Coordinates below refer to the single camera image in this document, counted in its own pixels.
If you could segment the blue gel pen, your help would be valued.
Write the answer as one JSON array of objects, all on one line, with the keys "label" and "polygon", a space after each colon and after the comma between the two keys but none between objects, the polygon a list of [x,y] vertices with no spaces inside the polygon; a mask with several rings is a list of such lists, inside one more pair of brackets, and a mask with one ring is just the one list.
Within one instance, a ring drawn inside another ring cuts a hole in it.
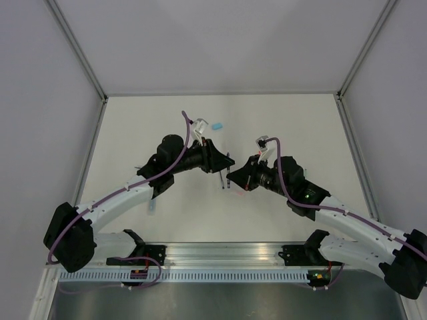
[{"label": "blue gel pen", "polygon": [[220,176],[220,183],[221,183],[221,187],[222,189],[225,189],[225,183],[224,183],[224,178],[222,176],[222,172],[219,172],[219,176]]}]

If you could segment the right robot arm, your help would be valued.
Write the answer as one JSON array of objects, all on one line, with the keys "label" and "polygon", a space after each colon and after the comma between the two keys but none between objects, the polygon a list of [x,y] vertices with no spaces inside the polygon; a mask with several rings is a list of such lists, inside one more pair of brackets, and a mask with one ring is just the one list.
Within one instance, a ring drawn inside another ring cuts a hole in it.
[{"label": "right robot arm", "polygon": [[263,187],[284,196],[297,215],[350,237],[346,241],[324,230],[314,231],[304,244],[309,263],[327,260],[365,270],[408,299],[416,300],[425,288],[426,234],[417,229],[406,233],[350,212],[328,191],[308,181],[293,157],[282,157],[269,167],[254,155],[227,178],[245,191]]}]

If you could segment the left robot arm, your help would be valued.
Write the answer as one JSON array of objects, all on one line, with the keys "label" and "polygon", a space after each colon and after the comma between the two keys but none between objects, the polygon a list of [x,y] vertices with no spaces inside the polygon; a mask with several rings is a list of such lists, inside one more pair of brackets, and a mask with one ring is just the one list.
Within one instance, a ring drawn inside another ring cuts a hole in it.
[{"label": "left robot arm", "polygon": [[48,262],[73,273],[90,263],[123,258],[139,265],[145,257],[145,242],[130,229],[102,233],[102,229],[130,209],[160,196],[178,173],[201,169],[217,173],[234,165],[211,139],[202,137],[189,147],[179,135],[167,135],[148,162],[123,186],[86,204],[58,206],[44,236]]}]

